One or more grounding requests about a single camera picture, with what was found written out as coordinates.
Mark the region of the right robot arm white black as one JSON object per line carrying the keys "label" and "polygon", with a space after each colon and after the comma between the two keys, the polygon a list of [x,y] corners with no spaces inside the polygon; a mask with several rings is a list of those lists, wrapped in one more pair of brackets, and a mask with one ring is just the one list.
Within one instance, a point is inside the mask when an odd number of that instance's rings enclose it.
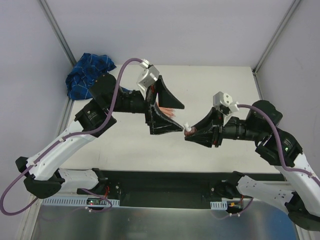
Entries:
{"label": "right robot arm white black", "polygon": [[318,232],[320,179],[296,138],[278,128],[282,113],[266,100],[253,105],[241,104],[240,108],[249,110],[246,119],[230,116],[224,120],[226,106],[212,107],[195,125],[184,124],[184,139],[208,148],[219,147],[224,139],[252,141],[255,152],[277,169],[293,189],[284,190],[233,171],[230,178],[214,186],[214,192],[222,198],[242,195],[263,201],[287,214],[300,228]]}

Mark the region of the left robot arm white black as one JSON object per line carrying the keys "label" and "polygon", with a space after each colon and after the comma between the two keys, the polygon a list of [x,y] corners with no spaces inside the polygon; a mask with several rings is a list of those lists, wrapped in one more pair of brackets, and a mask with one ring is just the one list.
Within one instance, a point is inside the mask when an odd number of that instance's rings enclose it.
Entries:
{"label": "left robot arm white black", "polygon": [[[25,178],[26,190],[39,199],[49,198],[61,190],[90,190],[99,195],[105,191],[107,181],[98,168],[70,170],[61,165],[86,144],[99,138],[116,124],[109,113],[116,78],[105,73],[89,89],[92,100],[76,115],[74,121],[45,149],[32,157],[19,157],[15,164]],[[143,114],[151,135],[181,132],[183,127],[166,116],[160,108],[180,109],[185,106],[166,87],[160,76],[146,89],[117,90],[114,112]]]}

